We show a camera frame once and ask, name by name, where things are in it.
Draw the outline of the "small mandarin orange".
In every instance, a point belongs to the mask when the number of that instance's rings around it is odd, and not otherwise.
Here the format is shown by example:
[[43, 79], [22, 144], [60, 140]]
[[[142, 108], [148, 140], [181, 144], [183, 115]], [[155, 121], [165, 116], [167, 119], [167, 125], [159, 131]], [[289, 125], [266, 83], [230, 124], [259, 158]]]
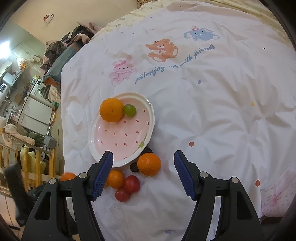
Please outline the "small mandarin orange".
[[121, 170], [111, 170], [107, 181], [111, 188], [119, 189], [125, 184], [125, 174]]

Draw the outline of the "large orange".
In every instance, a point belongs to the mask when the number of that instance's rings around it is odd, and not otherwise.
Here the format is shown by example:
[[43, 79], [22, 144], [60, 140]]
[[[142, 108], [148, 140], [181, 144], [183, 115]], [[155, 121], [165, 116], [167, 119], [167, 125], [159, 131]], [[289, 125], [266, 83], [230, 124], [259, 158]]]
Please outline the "large orange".
[[124, 115], [123, 104], [117, 98], [108, 98], [100, 105], [99, 113], [104, 121], [118, 122]]
[[145, 176], [154, 176], [161, 168], [161, 160], [153, 153], [145, 153], [138, 158], [137, 168]]

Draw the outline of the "dark plum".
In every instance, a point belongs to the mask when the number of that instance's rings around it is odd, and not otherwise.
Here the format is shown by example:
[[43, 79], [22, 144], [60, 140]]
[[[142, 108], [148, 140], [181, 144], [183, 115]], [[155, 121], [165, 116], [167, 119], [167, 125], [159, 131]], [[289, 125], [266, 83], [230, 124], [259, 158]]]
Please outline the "dark plum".
[[149, 147], [145, 147], [142, 151], [142, 155], [146, 153], [153, 153], [153, 151]]
[[138, 167], [137, 167], [137, 162], [133, 162], [133, 163], [131, 163], [129, 167], [130, 167], [130, 170], [131, 170], [133, 173], [137, 173], [137, 172], [139, 172], [139, 169], [138, 169]]

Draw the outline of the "green lime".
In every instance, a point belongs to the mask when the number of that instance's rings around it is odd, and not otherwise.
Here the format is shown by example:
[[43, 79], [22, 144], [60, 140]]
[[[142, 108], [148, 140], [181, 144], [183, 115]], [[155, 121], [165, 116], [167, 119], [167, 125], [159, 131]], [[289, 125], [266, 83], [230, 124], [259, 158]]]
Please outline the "green lime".
[[123, 112], [126, 116], [128, 117], [133, 117], [137, 114], [137, 109], [134, 105], [132, 104], [126, 104], [124, 107], [123, 107]]

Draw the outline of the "wooden drying rack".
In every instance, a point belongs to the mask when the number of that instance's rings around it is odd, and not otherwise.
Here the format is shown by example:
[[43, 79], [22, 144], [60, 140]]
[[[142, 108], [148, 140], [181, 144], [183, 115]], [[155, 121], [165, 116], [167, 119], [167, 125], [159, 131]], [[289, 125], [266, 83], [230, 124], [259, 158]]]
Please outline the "wooden drying rack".
[[[21, 149], [16, 147], [15, 149], [6, 146], [5, 144], [1, 144], [1, 151], [6, 149], [6, 158], [3, 158], [1, 155], [1, 168], [6, 169], [9, 166], [10, 160], [10, 152], [14, 152], [16, 157], [20, 158], [21, 165], [21, 180], [23, 181], [25, 191], [28, 192], [33, 188], [36, 188], [46, 182], [51, 178], [60, 178], [60, 176], [56, 175], [56, 149], [48, 149], [48, 148], [40, 148], [30, 145], [14, 136], [10, 136], [6, 134], [6, 136], [14, 141], [15, 144], [23, 144], [24, 153], [21, 155]], [[31, 169], [32, 162], [30, 161], [31, 156], [29, 155], [29, 149], [32, 148], [35, 150], [35, 162], [34, 168]], [[43, 174], [41, 172], [41, 157], [45, 155], [48, 157], [48, 164], [46, 164], [46, 168], [48, 169], [48, 174]]]

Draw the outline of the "red tomato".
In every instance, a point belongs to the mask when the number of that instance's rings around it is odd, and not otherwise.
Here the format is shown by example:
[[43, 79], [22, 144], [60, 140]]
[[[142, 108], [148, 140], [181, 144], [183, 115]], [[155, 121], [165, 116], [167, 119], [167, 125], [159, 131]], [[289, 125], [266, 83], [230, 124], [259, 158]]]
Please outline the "red tomato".
[[130, 199], [131, 194], [128, 193], [123, 187], [115, 192], [115, 197], [119, 202], [126, 202]]
[[130, 175], [125, 179], [125, 190], [130, 193], [137, 193], [140, 190], [140, 181], [135, 175]]

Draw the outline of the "pink strawberry plate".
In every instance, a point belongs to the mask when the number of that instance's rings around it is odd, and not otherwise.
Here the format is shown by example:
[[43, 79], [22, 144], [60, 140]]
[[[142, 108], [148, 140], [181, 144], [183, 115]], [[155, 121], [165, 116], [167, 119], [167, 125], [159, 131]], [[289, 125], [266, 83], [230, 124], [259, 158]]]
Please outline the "pink strawberry plate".
[[113, 168], [122, 167], [140, 156], [150, 142], [155, 125], [154, 108], [142, 94], [124, 92], [116, 95], [123, 104], [137, 109], [136, 115], [124, 115], [116, 123], [104, 121], [97, 113], [92, 119], [89, 131], [90, 152], [99, 162], [105, 151], [113, 154]]

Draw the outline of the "white cabinet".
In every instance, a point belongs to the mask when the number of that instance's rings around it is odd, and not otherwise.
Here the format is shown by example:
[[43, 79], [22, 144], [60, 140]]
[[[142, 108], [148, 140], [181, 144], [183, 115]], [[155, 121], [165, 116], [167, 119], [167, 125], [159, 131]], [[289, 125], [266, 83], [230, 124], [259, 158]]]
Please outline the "white cabinet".
[[35, 81], [24, 99], [16, 120], [16, 123], [20, 126], [43, 136], [48, 132], [54, 111], [54, 104], [45, 99], [42, 94], [42, 90], [45, 90], [45, 87], [41, 78]]

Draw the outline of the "white cartoon bed sheet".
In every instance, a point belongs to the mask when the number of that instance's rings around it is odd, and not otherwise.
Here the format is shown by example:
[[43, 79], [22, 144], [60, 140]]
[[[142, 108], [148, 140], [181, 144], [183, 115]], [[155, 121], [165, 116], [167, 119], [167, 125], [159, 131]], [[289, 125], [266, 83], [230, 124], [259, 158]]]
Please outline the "white cartoon bed sheet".
[[162, 166], [118, 202], [93, 209], [106, 240], [180, 240], [194, 210], [173, 155], [215, 178], [236, 176], [259, 217], [283, 216], [295, 196], [295, 50], [278, 28], [240, 10], [172, 1], [137, 23], [99, 33], [64, 66], [65, 170], [94, 163], [88, 135], [100, 104], [145, 95], [156, 123], [149, 147]]

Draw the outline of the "pile of clothes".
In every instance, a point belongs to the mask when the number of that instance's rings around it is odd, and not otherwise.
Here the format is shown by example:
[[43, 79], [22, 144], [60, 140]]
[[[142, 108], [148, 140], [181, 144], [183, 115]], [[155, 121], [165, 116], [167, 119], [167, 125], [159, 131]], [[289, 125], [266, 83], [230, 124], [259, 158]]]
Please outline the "pile of clothes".
[[45, 99], [50, 102], [61, 102], [61, 73], [66, 63], [89, 41], [102, 30], [102, 27], [90, 22], [87, 25], [79, 23], [73, 31], [67, 33], [60, 41], [46, 42], [44, 62], [41, 69], [44, 72], [42, 80], [45, 89], [42, 91]]

